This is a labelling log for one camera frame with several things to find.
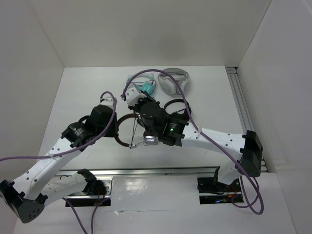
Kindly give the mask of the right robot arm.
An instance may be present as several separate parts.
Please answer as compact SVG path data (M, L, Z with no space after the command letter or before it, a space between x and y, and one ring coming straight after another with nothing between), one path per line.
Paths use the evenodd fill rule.
M159 102L151 97L142 96L129 101L128 108L138 113L146 145L196 147L224 153L230 161L219 166L214 174L213 186L224 191L232 182L242 175L257 178L261 175L263 146L256 132L248 130L245 134L230 134L195 127L190 123L191 109L184 103L184 114L169 114Z

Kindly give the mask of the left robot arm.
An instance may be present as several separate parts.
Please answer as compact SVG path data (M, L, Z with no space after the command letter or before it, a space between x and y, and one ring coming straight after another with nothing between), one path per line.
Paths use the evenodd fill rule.
M22 223L31 222L46 206L73 193L97 195L106 192L104 183L87 169L80 169L59 182L53 182L52 178L84 151L86 143L92 145L96 138L113 137L117 133L115 114L112 105L99 104L90 115L70 124L62 132L46 158L13 181L0 183L0 195Z

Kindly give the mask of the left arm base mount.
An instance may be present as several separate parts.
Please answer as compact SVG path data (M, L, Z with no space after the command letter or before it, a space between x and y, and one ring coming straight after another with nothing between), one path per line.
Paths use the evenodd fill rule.
M66 197L74 207L111 206L112 177L96 176L87 169L79 170L78 174L87 184L83 190Z

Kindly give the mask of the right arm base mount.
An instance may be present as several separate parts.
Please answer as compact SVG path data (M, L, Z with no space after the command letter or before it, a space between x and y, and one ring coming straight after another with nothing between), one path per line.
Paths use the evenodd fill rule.
M244 202L239 179L226 185L217 182L213 175L200 175L197 177L197 190L200 205Z

